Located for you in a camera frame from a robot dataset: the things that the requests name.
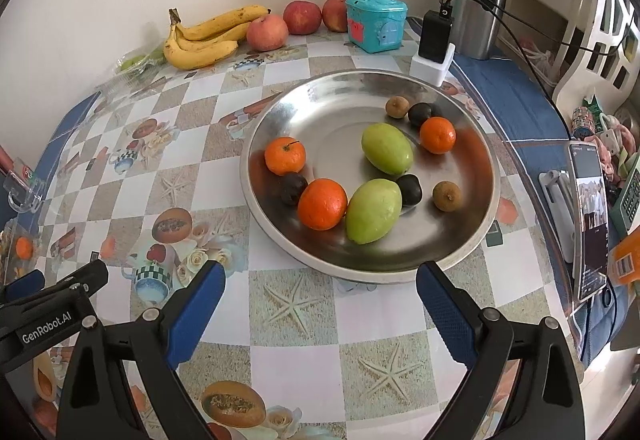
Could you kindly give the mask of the black power adapter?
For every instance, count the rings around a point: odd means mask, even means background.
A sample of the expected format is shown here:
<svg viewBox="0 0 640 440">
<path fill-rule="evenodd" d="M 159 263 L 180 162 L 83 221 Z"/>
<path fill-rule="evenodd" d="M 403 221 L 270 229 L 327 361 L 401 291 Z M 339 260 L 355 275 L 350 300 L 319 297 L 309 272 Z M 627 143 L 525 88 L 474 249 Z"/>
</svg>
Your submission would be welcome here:
<svg viewBox="0 0 640 440">
<path fill-rule="evenodd" d="M 452 28 L 452 8 L 445 4 L 429 10 L 423 17 L 418 54 L 442 64 L 445 60 Z"/>
</svg>

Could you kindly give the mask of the green mango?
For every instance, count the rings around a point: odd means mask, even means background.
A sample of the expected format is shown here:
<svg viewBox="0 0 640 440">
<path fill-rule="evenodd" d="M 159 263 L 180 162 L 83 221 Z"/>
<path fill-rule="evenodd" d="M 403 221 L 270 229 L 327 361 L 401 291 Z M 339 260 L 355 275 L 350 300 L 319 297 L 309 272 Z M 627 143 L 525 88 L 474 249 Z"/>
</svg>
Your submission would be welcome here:
<svg viewBox="0 0 640 440">
<path fill-rule="evenodd" d="M 347 238 L 358 245 L 378 241 L 393 228 L 401 207 L 401 191 L 394 181 L 374 179 L 363 183 L 348 204 Z"/>
<path fill-rule="evenodd" d="M 406 173 L 413 164 L 411 143 L 388 123 L 373 123 L 361 135 L 361 148 L 369 163 L 388 175 Z"/>
</svg>

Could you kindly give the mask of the orange tangerine with stem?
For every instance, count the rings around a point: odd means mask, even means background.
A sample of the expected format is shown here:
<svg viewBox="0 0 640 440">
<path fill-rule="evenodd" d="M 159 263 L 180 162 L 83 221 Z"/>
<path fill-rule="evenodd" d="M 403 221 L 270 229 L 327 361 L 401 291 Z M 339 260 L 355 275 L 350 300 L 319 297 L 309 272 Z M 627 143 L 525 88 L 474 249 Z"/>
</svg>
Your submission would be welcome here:
<svg viewBox="0 0 640 440">
<path fill-rule="evenodd" d="M 278 137 L 265 149 L 265 163 L 274 174 L 283 177 L 287 173 L 298 173 L 306 163 L 306 149 L 294 137 Z"/>
</svg>

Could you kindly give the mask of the white plastic chair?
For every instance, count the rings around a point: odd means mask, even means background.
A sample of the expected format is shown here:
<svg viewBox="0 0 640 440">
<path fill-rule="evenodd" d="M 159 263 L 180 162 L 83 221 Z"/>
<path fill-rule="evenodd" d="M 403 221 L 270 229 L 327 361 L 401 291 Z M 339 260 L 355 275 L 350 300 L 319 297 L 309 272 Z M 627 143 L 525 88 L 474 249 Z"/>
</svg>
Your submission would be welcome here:
<svg viewBox="0 0 640 440">
<path fill-rule="evenodd" d="M 607 114 L 628 100 L 639 76 L 639 10 L 631 0 L 591 0 L 574 62 L 553 93 L 565 119 L 594 96 Z"/>
</svg>

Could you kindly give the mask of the blue plaid tablecloth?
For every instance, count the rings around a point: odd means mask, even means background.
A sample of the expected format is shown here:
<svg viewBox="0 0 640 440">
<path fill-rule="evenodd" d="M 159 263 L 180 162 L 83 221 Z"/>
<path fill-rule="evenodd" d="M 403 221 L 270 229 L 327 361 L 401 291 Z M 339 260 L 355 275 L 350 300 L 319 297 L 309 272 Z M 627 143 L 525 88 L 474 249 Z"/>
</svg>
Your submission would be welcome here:
<svg viewBox="0 0 640 440">
<path fill-rule="evenodd" d="M 488 134 L 498 158 L 506 207 L 498 225 L 449 277 L 483 307 L 509 319 L 559 319 L 576 340 L 580 360 L 597 363 L 627 316 L 625 290 L 597 296 L 580 308 L 568 300 L 538 175 L 564 166 L 566 133 L 536 84 L 506 52 L 487 60 L 457 59 L 442 89 L 461 102 Z"/>
</svg>

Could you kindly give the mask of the smartphone on stand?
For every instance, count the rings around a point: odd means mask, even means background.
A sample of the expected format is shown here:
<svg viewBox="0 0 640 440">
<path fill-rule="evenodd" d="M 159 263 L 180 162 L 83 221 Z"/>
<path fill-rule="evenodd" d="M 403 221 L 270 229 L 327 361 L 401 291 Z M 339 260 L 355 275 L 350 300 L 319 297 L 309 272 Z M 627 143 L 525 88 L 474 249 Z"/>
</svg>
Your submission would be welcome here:
<svg viewBox="0 0 640 440">
<path fill-rule="evenodd" d="M 597 146 L 569 141 L 566 150 L 575 226 L 574 298 L 584 302 L 608 279 L 608 203 Z"/>
</svg>

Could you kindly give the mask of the small brown kiwi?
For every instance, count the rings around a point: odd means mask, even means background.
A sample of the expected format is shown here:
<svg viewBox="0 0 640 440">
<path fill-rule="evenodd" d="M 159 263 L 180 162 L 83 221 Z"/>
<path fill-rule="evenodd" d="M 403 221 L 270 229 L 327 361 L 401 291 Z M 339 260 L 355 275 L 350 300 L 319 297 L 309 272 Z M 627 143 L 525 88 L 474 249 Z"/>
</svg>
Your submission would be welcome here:
<svg viewBox="0 0 640 440">
<path fill-rule="evenodd" d="M 386 115 L 393 119 L 404 119 L 411 107 L 410 102 L 401 95 L 391 97 L 385 104 Z"/>
<path fill-rule="evenodd" d="M 441 181 L 434 186 L 432 192 L 433 204 L 442 212 L 457 211 L 463 203 L 463 196 L 459 186 L 450 181 Z"/>
</svg>

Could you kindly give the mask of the plastic bag green fruit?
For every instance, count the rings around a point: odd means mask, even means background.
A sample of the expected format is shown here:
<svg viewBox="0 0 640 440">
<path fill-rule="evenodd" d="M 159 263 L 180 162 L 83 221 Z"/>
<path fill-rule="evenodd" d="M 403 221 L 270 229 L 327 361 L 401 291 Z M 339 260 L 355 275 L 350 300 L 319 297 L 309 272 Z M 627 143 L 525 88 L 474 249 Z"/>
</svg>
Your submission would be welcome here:
<svg viewBox="0 0 640 440">
<path fill-rule="evenodd" d="M 148 72 L 159 70 L 165 62 L 162 44 L 158 44 L 155 48 L 149 45 L 142 46 L 126 54 L 116 64 L 114 74 L 117 78 L 139 78 Z"/>
</svg>

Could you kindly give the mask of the dark plum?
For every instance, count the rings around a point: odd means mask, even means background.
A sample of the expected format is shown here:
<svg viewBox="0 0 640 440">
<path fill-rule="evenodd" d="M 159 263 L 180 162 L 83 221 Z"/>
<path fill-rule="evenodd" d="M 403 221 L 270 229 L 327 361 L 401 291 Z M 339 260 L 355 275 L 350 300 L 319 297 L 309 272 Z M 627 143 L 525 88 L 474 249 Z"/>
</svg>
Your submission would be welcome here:
<svg viewBox="0 0 640 440">
<path fill-rule="evenodd" d="M 407 113 L 410 125 L 420 129 L 423 123 L 434 115 L 434 106 L 429 103 L 416 103 L 412 105 Z"/>
<path fill-rule="evenodd" d="M 414 207 L 420 203 L 423 198 L 422 186 L 420 180 L 414 174 L 401 175 L 396 180 L 401 193 L 402 205 L 404 207 Z"/>
<path fill-rule="evenodd" d="M 280 178 L 280 200 L 283 204 L 296 207 L 300 197 L 308 186 L 308 181 L 303 174 L 288 172 Z"/>
</svg>

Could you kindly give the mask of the white phone stand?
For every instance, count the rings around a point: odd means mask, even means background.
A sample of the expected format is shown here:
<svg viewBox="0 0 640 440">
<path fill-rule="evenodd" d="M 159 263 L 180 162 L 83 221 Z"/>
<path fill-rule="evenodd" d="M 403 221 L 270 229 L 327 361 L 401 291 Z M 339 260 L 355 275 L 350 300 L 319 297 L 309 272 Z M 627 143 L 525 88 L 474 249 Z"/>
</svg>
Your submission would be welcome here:
<svg viewBox="0 0 640 440">
<path fill-rule="evenodd" d="M 565 262 L 574 262 L 575 222 L 570 178 L 566 171 L 550 170 L 538 175 L 555 228 L 556 240 Z"/>
</svg>

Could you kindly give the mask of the large steel plate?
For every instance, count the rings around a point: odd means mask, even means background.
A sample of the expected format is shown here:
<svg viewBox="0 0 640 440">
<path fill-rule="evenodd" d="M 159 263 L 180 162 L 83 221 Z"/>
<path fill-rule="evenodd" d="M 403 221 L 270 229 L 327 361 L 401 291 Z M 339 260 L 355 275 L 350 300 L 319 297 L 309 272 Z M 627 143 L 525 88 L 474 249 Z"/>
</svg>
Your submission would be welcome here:
<svg viewBox="0 0 640 440">
<path fill-rule="evenodd" d="M 390 122 L 385 104 L 395 95 L 432 104 L 457 132 L 454 148 L 434 155 L 422 147 L 418 129 L 394 121 L 412 146 L 409 171 L 420 180 L 420 203 L 402 209 L 390 233 L 373 244 L 353 243 L 343 224 L 324 232 L 303 226 L 280 200 L 280 179 L 265 163 L 268 144 L 277 137 L 299 140 L 306 149 L 303 176 L 331 179 L 352 195 L 364 182 L 382 177 L 364 157 L 360 140 L 367 126 Z M 434 186 L 441 181 L 460 187 L 463 203 L 457 211 L 442 212 L 433 204 Z M 487 234 L 500 200 L 497 159 L 464 105 L 423 81 L 373 69 L 325 74 L 278 95 L 245 134 L 240 182 L 250 213 L 284 252 L 326 275 L 376 284 L 410 282 L 428 260 L 442 269 L 459 263 Z"/>
</svg>

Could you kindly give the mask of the orange box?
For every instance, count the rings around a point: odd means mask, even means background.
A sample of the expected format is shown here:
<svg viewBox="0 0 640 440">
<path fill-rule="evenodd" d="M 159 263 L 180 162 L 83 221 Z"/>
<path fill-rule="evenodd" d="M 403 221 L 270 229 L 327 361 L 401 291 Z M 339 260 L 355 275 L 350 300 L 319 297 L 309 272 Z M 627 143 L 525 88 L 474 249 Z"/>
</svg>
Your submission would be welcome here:
<svg viewBox="0 0 640 440">
<path fill-rule="evenodd" d="M 614 286 L 629 285 L 640 278 L 640 233 L 635 229 L 608 255 L 608 277 Z"/>
</svg>

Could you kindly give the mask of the teal toy house box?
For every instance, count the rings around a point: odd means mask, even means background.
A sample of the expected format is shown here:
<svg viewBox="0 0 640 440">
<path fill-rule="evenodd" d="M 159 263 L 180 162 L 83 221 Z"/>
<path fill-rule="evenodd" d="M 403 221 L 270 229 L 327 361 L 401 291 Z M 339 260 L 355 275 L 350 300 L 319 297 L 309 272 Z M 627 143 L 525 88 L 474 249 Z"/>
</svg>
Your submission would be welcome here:
<svg viewBox="0 0 640 440">
<path fill-rule="evenodd" d="M 346 0 L 350 42 L 369 53 L 401 46 L 408 6 L 399 0 Z"/>
</svg>

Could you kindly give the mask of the right red apple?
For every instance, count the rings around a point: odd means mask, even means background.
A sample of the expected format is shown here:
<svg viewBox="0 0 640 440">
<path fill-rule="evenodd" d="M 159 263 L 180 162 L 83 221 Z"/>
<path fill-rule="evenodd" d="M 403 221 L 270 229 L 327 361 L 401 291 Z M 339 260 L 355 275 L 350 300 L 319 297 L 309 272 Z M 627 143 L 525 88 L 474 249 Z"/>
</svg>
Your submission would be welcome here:
<svg viewBox="0 0 640 440">
<path fill-rule="evenodd" d="M 346 0 L 326 0 L 322 7 L 322 19 L 330 31 L 347 31 Z"/>
</svg>

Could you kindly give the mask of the yellow banana bunch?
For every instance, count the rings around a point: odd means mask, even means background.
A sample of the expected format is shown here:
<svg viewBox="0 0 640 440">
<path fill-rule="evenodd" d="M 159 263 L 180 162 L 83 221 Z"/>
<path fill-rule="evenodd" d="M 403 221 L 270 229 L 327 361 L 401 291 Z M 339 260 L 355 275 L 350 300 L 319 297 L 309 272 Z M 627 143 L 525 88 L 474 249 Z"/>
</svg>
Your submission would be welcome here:
<svg viewBox="0 0 640 440">
<path fill-rule="evenodd" d="M 168 10 L 170 28 L 163 54 L 177 69 L 194 70 L 216 64 L 232 55 L 245 39 L 254 20 L 270 14 L 262 5 L 249 5 L 214 16 L 198 25 L 183 25 L 176 8 Z"/>
</svg>

